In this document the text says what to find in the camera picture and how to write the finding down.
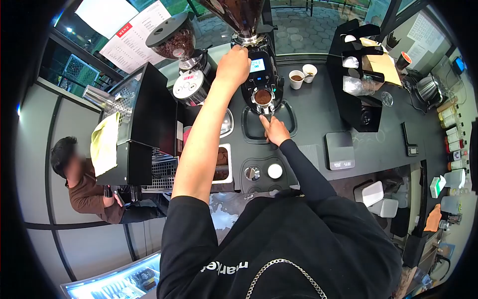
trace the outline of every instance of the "coffee grinder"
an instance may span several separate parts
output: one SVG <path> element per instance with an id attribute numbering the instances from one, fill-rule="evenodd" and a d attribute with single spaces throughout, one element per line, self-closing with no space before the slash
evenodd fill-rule
<path id="1" fill-rule="evenodd" d="M 200 0 L 235 33 L 231 45 L 247 47 L 250 66 L 249 77 L 241 85 L 242 96 L 251 110 L 269 115 L 281 106 L 284 77 L 277 74 L 275 51 L 270 34 L 272 27 L 258 28 L 264 0 Z"/>
<path id="2" fill-rule="evenodd" d="M 179 60 L 173 96 L 188 106 L 204 102 L 217 70 L 207 49 L 195 49 L 195 44 L 191 15 L 187 12 L 165 20 L 146 39 L 146 45 L 159 55 Z"/>

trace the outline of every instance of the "black countertop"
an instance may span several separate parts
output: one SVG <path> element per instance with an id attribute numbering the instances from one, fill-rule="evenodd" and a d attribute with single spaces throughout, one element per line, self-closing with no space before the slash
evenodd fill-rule
<path id="1" fill-rule="evenodd" d="M 288 74 L 294 69 L 301 69 L 305 63 L 314 64 L 318 73 L 312 83 L 303 83 L 299 90 L 294 90 L 289 86 Z M 441 197 L 433 199 L 429 195 L 429 186 L 433 177 L 447 172 L 444 131 L 440 127 L 435 109 L 430 110 L 427 115 L 423 115 L 422 112 L 411 106 L 410 95 L 406 90 L 397 86 L 384 85 L 374 97 L 378 98 L 382 91 L 388 91 L 393 96 L 393 106 L 383 107 L 380 128 L 377 133 L 359 133 L 341 120 L 324 63 L 318 64 L 317 60 L 315 63 L 301 61 L 297 65 L 279 66 L 278 72 L 286 78 L 284 98 L 290 103 L 297 117 L 298 131 L 292 139 L 299 146 L 318 145 L 316 146 L 318 168 L 325 178 L 334 180 L 354 177 L 422 162 L 422 165 L 426 165 L 427 185 L 424 186 L 426 200 L 422 200 L 420 215 L 427 216 L 435 204 L 440 202 Z M 267 144 L 249 144 L 245 141 L 241 130 L 241 115 L 245 107 L 246 103 L 238 90 L 229 104 L 229 109 L 234 117 L 234 130 L 229 136 L 220 140 L 221 144 L 231 145 L 235 190 L 241 190 L 240 176 L 243 176 L 243 163 L 247 159 L 275 156 L 286 162 L 280 150 L 274 151 Z M 417 156 L 408 157 L 406 155 L 402 122 L 407 122 L 407 129 L 412 132 L 413 139 L 419 146 L 419 155 Z M 355 167 L 330 171 L 326 168 L 325 134 L 347 130 L 352 133 Z M 297 179 L 288 168 L 288 164 L 284 164 L 289 185 L 297 184 Z M 424 221 L 425 218 L 421 219 L 420 223 L 424 224 Z"/>

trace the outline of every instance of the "black t-shirt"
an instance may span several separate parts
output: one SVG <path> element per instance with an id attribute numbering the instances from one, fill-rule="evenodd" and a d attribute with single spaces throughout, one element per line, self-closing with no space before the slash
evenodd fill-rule
<path id="1" fill-rule="evenodd" d="M 311 169 L 289 157 L 301 153 L 286 142 L 281 150 L 305 197 L 253 199 L 219 246 L 207 204 L 187 196 L 171 200 L 158 298 L 391 295 L 402 263 L 388 236 L 362 203 L 334 195 L 317 170 L 320 177 L 309 173 L 309 186 L 307 173 L 296 168 Z"/>

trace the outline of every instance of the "red sticker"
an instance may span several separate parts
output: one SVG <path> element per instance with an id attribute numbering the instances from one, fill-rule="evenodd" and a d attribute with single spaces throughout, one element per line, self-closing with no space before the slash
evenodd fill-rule
<path id="1" fill-rule="evenodd" d="M 123 28 L 121 28 L 117 33 L 116 35 L 118 37 L 122 37 L 123 34 L 125 34 L 126 32 L 128 32 L 129 29 L 131 29 L 133 26 L 131 26 L 130 23 L 126 23 L 126 25 L 123 26 Z"/>

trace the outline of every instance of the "black jeans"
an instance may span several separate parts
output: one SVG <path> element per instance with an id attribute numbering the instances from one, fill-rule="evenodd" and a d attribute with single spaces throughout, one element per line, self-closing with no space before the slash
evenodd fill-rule
<path id="1" fill-rule="evenodd" d="M 149 219 L 166 217 L 169 201 L 162 194 L 143 193 L 142 199 L 151 199 L 156 207 L 130 205 L 125 209 L 120 224 L 143 222 Z"/>
<path id="2" fill-rule="evenodd" d="M 132 222 L 143 222 L 153 218 L 164 217 L 158 208 L 156 207 L 138 207 L 138 206 L 129 206 L 121 218 L 120 224 L 132 223 Z"/>

